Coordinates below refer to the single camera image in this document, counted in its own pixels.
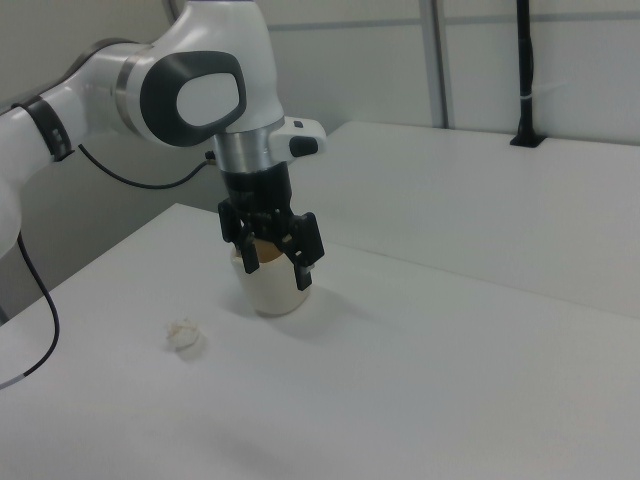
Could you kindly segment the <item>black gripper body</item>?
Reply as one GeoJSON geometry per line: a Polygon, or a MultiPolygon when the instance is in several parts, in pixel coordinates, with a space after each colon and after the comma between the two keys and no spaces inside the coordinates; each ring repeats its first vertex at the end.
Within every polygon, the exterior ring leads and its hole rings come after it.
{"type": "Polygon", "coordinates": [[[286,162],[251,173],[222,172],[228,199],[219,204],[222,219],[244,219],[246,215],[269,217],[276,223],[288,223],[292,189],[286,162]]]}

